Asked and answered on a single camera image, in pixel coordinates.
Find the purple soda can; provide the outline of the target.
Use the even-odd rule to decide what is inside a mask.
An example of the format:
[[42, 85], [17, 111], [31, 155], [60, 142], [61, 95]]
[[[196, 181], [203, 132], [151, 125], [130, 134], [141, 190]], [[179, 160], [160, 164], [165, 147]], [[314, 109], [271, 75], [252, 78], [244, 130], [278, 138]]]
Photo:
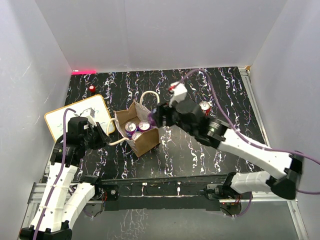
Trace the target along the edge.
[[124, 126], [124, 130], [127, 134], [127, 137], [132, 138], [132, 135], [138, 130], [138, 127], [135, 122], [128, 121]]
[[157, 127], [157, 123], [154, 119], [154, 114], [152, 112], [148, 114], [147, 120], [151, 127]]
[[149, 131], [151, 128], [151, 124], [147, 120], [142, 120], [138, 124], [138, 130], [142, 133]]

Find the canvas tote bag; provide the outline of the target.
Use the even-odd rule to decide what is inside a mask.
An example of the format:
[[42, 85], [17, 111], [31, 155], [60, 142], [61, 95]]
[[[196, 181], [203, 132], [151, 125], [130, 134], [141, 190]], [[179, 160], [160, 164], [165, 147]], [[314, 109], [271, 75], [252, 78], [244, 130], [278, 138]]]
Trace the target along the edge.
[[111, 118], [109, 120], [107, 127], [109, 127], [111, 123], [114, 123], [122, 138], [120, 140], [110, 142], [110, 146], [114, 146], [122, 142], [127, 142], [135, 155], [137, 157], [140, 157], [160, 144], [160, 135], [157, 127], [151, 127], [150, 130], [142, 132], [142, 135], [136, 141], [128, 138], [125, 132], [125, 124], [127, 122], [136, 123], [137, 131], [139, 131], [139, 122], [148, 121], [148, 114], [151, 113], [151, 111], [143, 105], [144, 96], [147, 94], [154, 95], [156, 97], [156, 102], [160, 102], [160, 97], [155, 91], [145, 91], [141, 95], [140, 100], [134, 100], [128, 109], [114, 112], [114, 118]]

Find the red cola can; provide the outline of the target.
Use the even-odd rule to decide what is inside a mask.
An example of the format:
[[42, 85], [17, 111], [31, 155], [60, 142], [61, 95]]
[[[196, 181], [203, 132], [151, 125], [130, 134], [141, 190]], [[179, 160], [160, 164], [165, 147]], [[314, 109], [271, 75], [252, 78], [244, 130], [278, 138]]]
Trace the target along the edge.
[[136, 131], [136, 132], [134, 132], [134, 133], [132, 134], [131, 140], [132, 140], [132, 141], [136, 141], [141, 135], [142, 135], [142, 132]]
[[206, 117], [208, 117], [211, 113], [212, 106], [207, 101], [201, 101], [199, 106]]

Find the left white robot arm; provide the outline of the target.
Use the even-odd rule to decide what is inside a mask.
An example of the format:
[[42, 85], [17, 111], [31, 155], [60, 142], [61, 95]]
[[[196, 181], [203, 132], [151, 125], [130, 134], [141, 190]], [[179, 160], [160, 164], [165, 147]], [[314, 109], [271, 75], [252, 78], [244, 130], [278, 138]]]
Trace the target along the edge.
[[21, 240], [70, 240], [72, 228], [90, 199], [103, 195], [97, 176], [85, 176], [75, 192], [67, 197], [71, 182], [87, 150], [98, 150], [110, 138], [99, 122], [90, 116], [75, 116], [63, 123], [63, 134], [56, 140], [49, 176], [38, 210], [28, 227], [21, 229]]

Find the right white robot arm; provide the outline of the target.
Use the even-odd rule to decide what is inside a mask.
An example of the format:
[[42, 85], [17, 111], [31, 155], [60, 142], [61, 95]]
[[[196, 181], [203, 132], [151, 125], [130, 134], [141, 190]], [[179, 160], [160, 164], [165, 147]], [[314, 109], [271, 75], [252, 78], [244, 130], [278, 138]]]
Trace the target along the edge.
[[177, 126], [200, 144], [238, 156], [262, 170], [251, 173], [230, 172], [223, 184], [207, 186], [206, 195], [235, 199], [248, 192], [272, 192], [286, 199], [296, 198], [303, 170], [303, 157], [293, 153], [268, 151], [267, 146], [248, 140], [218, 118], [206, 116], [192, 100], [169, 106], [158, 104], [149, 115], [158, 128]]

